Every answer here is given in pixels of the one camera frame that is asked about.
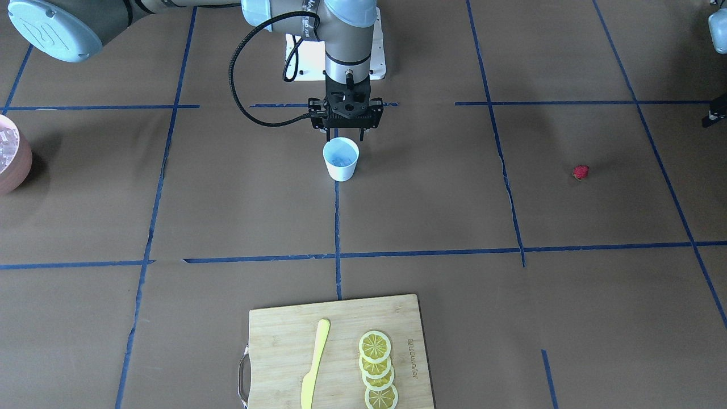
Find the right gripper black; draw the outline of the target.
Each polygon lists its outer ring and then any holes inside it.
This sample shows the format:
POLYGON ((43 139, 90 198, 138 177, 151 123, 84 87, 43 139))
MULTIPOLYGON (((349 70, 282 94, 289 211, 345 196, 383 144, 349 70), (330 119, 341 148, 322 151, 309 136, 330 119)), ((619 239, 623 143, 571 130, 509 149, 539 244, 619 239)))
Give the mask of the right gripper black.
POLYGON ((309 98, 307 113, 314 129, 325 133, 325 141, 331 140, 334 129, 357 129, 358 140, 364 141, 366 130, 379 127, 383 115, 382 98, 372 98, 370 80, 345 85, 325 80, 323 99, 309 98))

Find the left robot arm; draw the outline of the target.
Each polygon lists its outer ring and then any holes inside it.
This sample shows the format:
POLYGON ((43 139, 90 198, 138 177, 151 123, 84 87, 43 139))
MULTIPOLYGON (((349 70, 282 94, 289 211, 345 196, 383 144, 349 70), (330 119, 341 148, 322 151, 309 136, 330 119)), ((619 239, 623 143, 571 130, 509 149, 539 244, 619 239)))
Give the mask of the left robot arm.
MULTIPOLYGON (((725 1, 716 3, 718 10, 709 16, 707 23, 711 34, 712 46, 717 53, 726 54, 726 8, 725 1)), ((703 128, 711 127, 726 117, 726 93, 711 100, 707 114, 701 120, 703 128)))

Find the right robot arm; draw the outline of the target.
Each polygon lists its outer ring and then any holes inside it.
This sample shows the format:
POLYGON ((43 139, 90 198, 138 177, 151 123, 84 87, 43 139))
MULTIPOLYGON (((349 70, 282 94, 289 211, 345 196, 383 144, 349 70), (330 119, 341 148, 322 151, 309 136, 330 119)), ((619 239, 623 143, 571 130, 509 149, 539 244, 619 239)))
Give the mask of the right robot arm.
POLYGON ((377 7, 375 1, 10 1, 7 15, 29 44, 55 60, 78 63, 149 16, 187 9, 216 14, 236 10, 250 28, 233 50, 227 70, 229 92, 242 115, 267 128, 309 120, 327 136, 334 129, 354 129, 364 137, 379 127, 385 107, 371 95, 377 7), (252 115, 236 86, 239 57, 264 31, 293 36, 294 52, 304 42, 324 46, 324 96, 309 98, 306 113, 281 122, 252 115))

